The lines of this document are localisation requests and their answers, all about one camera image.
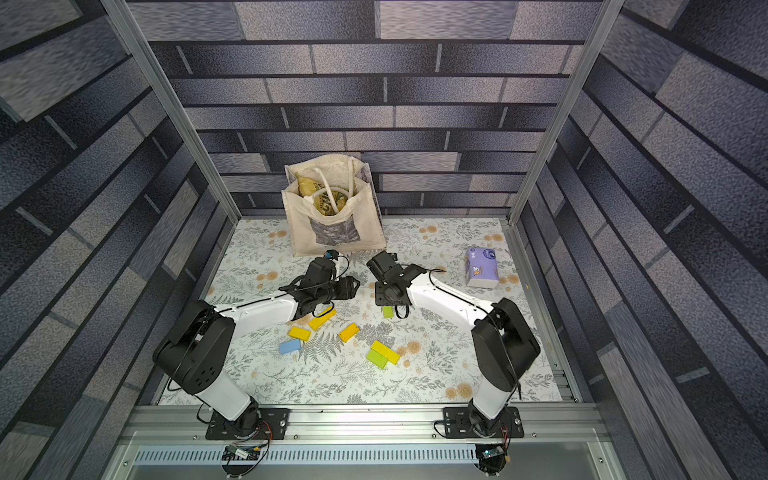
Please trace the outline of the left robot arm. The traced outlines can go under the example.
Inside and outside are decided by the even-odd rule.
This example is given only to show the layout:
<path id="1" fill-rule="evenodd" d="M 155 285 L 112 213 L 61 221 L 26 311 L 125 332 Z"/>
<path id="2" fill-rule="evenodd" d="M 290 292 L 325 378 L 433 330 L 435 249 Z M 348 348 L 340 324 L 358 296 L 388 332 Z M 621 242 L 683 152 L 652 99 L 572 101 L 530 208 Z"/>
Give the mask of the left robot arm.
<path id="1" fill-rule="evenodd" d="M 269 297 L 215 307 L 195 300 L 182 310 L 152 360 L 186 394 L 212 409 L 226 435 L 246 440 L 261 432 L 258 402 L 224 371 L 233 341 L 314 314 L 320 305 L 355 297 L 360 281 L 337 271 L 335 250 L 312 259 L 304 274 Z"/>

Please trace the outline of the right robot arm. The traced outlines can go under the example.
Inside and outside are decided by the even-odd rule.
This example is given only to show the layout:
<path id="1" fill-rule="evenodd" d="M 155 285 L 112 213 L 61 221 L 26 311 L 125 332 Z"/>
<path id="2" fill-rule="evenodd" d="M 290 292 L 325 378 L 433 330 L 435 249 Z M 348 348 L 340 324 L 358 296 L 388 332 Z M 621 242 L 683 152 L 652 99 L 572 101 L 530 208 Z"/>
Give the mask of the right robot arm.
<path id="1" fill-rule="evenodd" d="M 505 410 L 522 377 L 541 354 L 539 341 L 517 304 L 507 298 L 478 299 L 435 278 L 434 269 L 403 266 L 386 251 L 367 262 L 374 275 L 378 306 L 426 310 L 471 335 L 482 380 L 456 420 L 445 421 L 445 434 L 455 430 L 468 438 L 491 438 L 514 424 Z"/>

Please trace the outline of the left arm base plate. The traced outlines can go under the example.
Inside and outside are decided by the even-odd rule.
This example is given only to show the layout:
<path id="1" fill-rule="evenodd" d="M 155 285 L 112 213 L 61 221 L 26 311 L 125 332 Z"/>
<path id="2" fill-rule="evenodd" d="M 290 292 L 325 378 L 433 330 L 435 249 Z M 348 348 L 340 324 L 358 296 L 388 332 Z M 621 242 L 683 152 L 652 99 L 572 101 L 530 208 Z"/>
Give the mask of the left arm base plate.
<path id="1" fill-rule="evenodd" d="M 216 410 L 207 422 L 209 441 L 283 440 L 291 410 L 287 408 L 249 408 L 236 420 L 228 420 Z"/>

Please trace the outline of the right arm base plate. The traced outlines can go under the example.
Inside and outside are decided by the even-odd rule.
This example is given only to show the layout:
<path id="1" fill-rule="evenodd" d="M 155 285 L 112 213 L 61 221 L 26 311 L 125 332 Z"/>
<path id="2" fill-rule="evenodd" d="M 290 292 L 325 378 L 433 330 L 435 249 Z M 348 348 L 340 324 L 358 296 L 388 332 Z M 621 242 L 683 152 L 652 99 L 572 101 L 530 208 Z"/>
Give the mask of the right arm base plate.
<path id="1" fill-rule="evenodd" d="M 523 438 L 524 428 L 517 408 L 507 407 L 496 418 L 487 419 L 471 406 L 442 409 L 444 436 L 448 439 Z"/>

